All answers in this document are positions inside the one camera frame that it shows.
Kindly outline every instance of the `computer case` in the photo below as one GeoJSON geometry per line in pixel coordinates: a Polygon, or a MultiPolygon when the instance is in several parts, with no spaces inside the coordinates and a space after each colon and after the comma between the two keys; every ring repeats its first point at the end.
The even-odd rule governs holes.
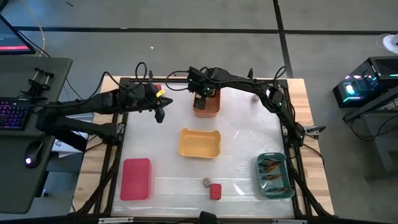
{"type": "Polygon", "coordinates": [[[333,93],[340,108],[360,107],[398,85],[398,56],[369,57],[333,93]]]}

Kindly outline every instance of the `plastic sheet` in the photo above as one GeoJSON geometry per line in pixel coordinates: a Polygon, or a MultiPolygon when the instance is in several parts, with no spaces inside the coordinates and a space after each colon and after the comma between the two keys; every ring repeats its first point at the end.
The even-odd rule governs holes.
{"type": "MultiPolygon", "coordinates": [[[[173,83],[172,88],[186,84],[173,83]]],[[[149,158],[152,163],[152,193],[143,201],[120,199],[120,166],[116,184],[114,216],[198,216],[201,211],[218,217],[276,218],[294,216],[292,199],[270,200],[259,189],[257,156],[265,152],[284,153],[279,119],[261,105],[252,94],[232,88],[222,89],[221,109],[215,118],[198,118],[188,91],[166,90],[164,96],[174,102],[165,110],[162,124],[154,112],[130,113],[121,162],[131,158],[149,158]],[[183,128],[221,133],[221,154],[215,159],[183,157],[178,140],[183,128]],[[202,180],[209,177],[222,185],[221,200],[210,200],[210,190],[202,180]]]]}

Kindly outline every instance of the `small round object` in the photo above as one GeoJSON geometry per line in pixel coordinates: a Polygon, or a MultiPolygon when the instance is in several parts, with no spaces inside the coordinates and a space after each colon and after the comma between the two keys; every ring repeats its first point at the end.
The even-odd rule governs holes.
{"type": "Polygon", "coordinates": [[[259,101],[260,100],[260,98],[259,98],[259,96],[257,96],[256,94],[253,94],[253,96],[251,97],[251,101],[252,102],[257,102],[257,101],[259,101]]]}
{"type": "Polygon", "coordinates": [[[211,180],[210,180],[210,178],[204,178],[203,179],[203,186],[205,186],[205,187],[210,187],[210,185],[211,185],[211,180]]]}

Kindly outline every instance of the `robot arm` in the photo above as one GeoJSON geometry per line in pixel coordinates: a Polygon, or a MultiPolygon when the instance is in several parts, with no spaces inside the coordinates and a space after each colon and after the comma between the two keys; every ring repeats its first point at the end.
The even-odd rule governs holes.
{"type": "Polygon", "coordinates": [[[127,83],[122,88],[98,93],[86,100],[51,102],[37,113],[36,128],[47,135],[55,136],[74,148],[84,151],[86,139],[73,133],[80,131],[96,134],[104,142],[117,141],[117,128],[113,123],[94,124],[67,118],[68,115],[95,112],[99,114],[125,113],[145,110],[155,111],[155,119],[163,122],[163,107],[172,99],[159,96],[158,89],[151,83],[127,83]]]}
{"type": "Polygon", "coordinates": [[[215,90],[231,87],[242,91],[247,91],[256,94],[262,105],[271,113],[275,113],[282,124],[286,127],[291,144],[302,146],[304,141],[305,130],[303,126],[296,123],[294,115],[291,112],[291,103],[286,99],[281,91],[276,87],[268,85],[274,80],[259,81],[252,78],[252,71],[248,78],[231,75],[222,68],[206,69],[189,68],[188,75],[188,90],[189,92],[196,92],[200,95],[195,98],[194,107],[202,110],[205,107],[206,97],[212,97],[215,90]]]}

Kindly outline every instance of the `orange bin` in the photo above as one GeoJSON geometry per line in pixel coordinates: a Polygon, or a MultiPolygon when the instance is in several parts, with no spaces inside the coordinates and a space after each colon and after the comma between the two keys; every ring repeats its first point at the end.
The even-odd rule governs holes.
{"type": "Polygon", "coordinates": [[[204,110],[193,108],[195,115],[200,118],[214,118],[220,111],[221,90],[216,90],[214,97],[206,97],[206,105],[204,110]]]}
{"type": "Polygon", "coordinates": [[[184,128],[180,132],[178,152],[181,156],[214,159],[221,152],[221,134],[218,131],[195,131],[184,128]]]}

